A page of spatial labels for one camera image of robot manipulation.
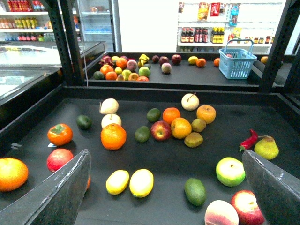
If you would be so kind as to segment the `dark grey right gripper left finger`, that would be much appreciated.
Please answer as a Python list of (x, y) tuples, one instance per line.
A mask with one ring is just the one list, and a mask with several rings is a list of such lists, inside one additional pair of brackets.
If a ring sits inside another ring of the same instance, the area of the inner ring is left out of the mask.
[(73, 225), (91, 171), (84, 149), (26, 195), (0, 212), (2, 225)]

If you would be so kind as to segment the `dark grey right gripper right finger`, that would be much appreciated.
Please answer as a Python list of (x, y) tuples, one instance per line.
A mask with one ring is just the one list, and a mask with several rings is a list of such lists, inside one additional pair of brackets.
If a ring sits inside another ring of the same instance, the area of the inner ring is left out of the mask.
[(270, 225), (300, 223), (300, 180), (252, 150), (245, 150), (242, 162), (248, 184)]

